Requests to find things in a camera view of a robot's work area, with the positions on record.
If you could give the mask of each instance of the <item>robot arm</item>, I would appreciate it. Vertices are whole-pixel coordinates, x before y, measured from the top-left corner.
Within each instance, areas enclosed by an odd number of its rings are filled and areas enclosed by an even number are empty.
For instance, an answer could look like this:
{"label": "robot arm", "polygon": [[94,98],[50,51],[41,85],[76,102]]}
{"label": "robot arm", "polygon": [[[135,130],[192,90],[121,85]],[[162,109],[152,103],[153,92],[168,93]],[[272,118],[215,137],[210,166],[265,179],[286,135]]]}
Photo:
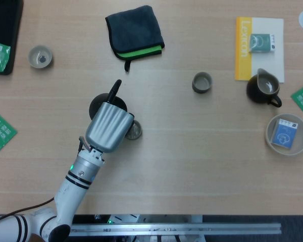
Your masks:
{"label": "robot arm", "polygon": [[32,233],[46,242],[61,242],[68,237],[74,214],[104,164],[102,154],[113,152],[133,123],[132,114],[112,104],[120,85],[118,80],[89,125],[85,137],[90,147],[80,150],[56,193],[56,213],[43,208],[0,220],[0,242],[27,242]]}

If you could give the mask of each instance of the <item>blue tea box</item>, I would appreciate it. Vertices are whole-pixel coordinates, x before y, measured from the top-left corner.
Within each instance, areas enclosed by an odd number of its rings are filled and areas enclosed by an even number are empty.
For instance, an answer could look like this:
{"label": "blue tea box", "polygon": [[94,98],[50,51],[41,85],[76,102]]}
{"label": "blue tea box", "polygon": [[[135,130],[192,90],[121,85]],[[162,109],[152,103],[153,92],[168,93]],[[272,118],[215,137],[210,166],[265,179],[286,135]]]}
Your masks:
{"label": "blue tea box", "polygon": [[276,121],[271,143],[290,149],[296,135],[297,126],[297,123],[280,118]]}

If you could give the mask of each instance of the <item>wooden table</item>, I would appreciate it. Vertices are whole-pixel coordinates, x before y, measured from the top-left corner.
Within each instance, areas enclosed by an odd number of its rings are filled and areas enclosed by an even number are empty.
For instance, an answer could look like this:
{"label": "wooden table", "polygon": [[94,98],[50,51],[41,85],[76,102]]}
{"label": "wooden table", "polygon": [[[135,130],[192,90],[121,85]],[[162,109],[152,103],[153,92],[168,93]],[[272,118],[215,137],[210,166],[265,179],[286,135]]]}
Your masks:
{"label": "wooden table", "polygon": [[[78,213],[303,214],[303,154],[285,158],[265,143],[268,121],[303,112],[303,1],[145,1],[165,49],[129,74],[109,44],[105,17],[141,1],[25,0],[14,71],[0,76],[0,114],[18,134],[0,151],[0,213],[51,198],[74,162],[88,107],[123,80],[118,95],[143,136],[104,156]],[[281,108],[248,100],[234,80],[237,16],[284,18]],[[29,50],[45,44],[54,65],[35,70]],[[191,81],[209,72],[209,93]]]}

